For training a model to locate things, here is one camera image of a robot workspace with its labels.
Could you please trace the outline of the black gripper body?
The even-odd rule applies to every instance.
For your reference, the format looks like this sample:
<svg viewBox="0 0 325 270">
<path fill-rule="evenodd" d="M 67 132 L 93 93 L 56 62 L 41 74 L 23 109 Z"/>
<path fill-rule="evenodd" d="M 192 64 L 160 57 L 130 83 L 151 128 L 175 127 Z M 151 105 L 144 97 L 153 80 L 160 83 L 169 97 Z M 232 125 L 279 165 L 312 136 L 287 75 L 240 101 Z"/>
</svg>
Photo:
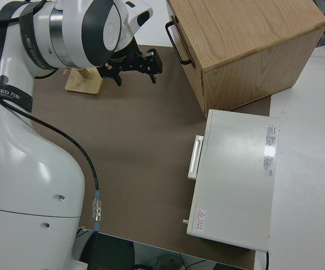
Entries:
<svg viewBox="0 0 325 270">
<path fill-rule="evenodd" d="M 163 62 L 156 49 L 149 49 L 146 53 L 139 50 L 136 41 L 131 41 L 125 48 L 115 51 L 106 65 L 99 67 L 102 78 L 119 78 L 122 71 L 138 71 L 153 78 L 163 72 Z"/>
</svg>

